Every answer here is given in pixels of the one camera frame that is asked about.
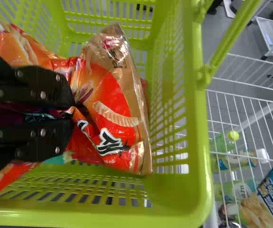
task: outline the green shopping basket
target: green shopping basket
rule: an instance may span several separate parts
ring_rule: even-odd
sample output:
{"label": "green shopping basket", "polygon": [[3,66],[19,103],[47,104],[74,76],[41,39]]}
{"label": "green shopping basket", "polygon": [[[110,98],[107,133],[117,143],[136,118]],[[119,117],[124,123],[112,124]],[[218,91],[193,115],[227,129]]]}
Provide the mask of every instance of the green shopping basket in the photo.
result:
{"label": "green shopping basket", "polygon": [[260,0],[242,6],[210,65],[201,22],[213,0],[0,0],[0,18],[76,55],[118,21],[149,82],[154,174],[42,164],[0,193],[0,225],[197,228],[212,205],[205,88]]}

